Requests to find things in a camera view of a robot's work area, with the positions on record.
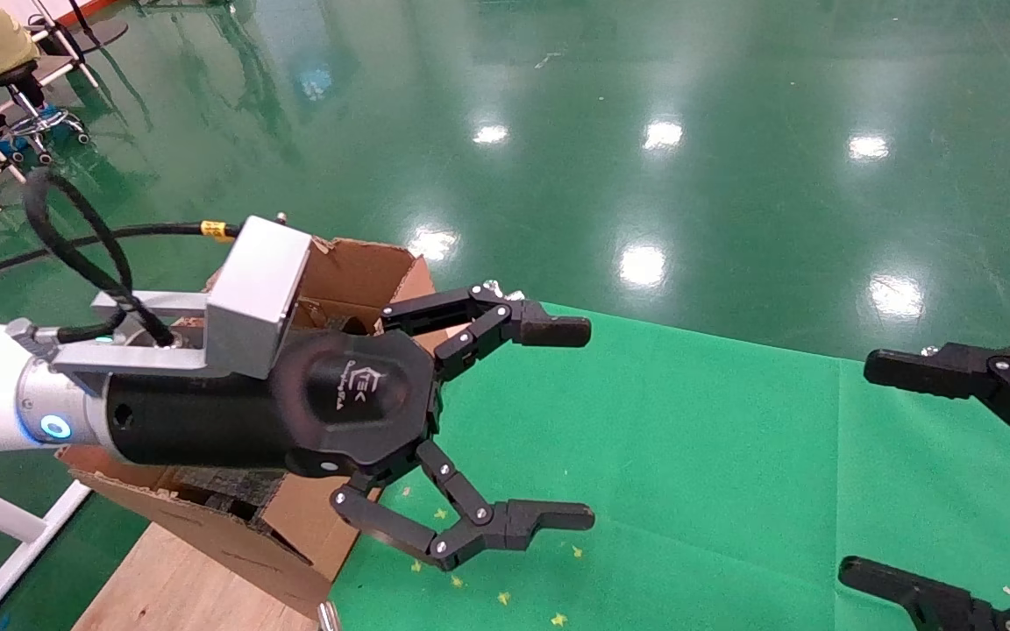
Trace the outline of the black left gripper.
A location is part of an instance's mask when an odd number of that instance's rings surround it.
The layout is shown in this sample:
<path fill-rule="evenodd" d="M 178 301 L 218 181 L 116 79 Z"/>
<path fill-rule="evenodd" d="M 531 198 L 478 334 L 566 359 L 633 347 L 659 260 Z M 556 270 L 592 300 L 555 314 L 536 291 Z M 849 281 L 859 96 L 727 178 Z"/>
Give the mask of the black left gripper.
<path fill-rule="evenodd" d="M 115 375 L 107 421 L 135 464 L 396 479 L 438 428 L 436 363 L 403 332 L 289 335 L 265 379 Z"/>

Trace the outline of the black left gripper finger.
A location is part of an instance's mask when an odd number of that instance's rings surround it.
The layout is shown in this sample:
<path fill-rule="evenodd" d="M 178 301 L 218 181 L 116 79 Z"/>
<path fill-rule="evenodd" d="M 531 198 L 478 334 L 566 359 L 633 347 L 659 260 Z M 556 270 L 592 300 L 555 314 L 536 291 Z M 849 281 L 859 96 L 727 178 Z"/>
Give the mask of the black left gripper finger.
<path fill-rule="evenodd" d="M 381 309 L 381 323 L 386 332 L 412 338 L 457 327 L 433 349 L 438 379 L 456 379 L 505 343 L 581 348 L 592 339 L 589 319 L 550 315 L 540 302 L 509 300 L 485 285 L 390 303 Z"/>
<path fill-rule="evenodd" d="M 438 570 L 453 571 L 486 550 L 525 551 L 545 528 L 586 531 L 594 526 L 592 508 L 582 503 L 488 502 L 432 440 L 418 444 L 410 462 L 421 467 L 457 512 L 457 522 L 441 534 L 370 500 L 368 493 L 380 481 L 361 472 L 332 493 L 332 507 L 361 534 Z"/>

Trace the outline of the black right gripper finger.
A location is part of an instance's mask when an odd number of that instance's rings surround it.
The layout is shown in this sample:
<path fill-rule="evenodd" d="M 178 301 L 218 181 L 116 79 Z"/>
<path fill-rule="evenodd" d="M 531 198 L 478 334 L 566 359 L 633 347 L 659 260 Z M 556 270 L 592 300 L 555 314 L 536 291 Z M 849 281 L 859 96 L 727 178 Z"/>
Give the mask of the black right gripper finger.
<path fill-rule="evenodd" d="M 946 343 L 918 354 L 874 349 L 864 363 L 874 385 L 947 399 L 975 399 L 1010 427 L 1010 346 Z"/>
<path fill-rule="evenodd" d="M 901 606 L 917 630 L 1010 630 L 1010 607 L 997 608 L 961 587 L 871 559 L 843 559 L 839 582 Z"/>

